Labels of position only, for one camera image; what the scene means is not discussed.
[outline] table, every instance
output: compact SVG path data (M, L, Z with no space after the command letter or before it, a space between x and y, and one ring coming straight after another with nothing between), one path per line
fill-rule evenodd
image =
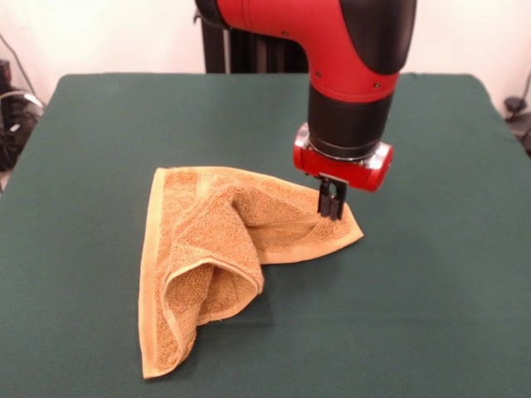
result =
M63 78L0 200L0 396L529 397L531 164L469 75L404 75L366 234L265 268L265 292L141 377L139 264L156 167L317 187L291 148L304 75Z

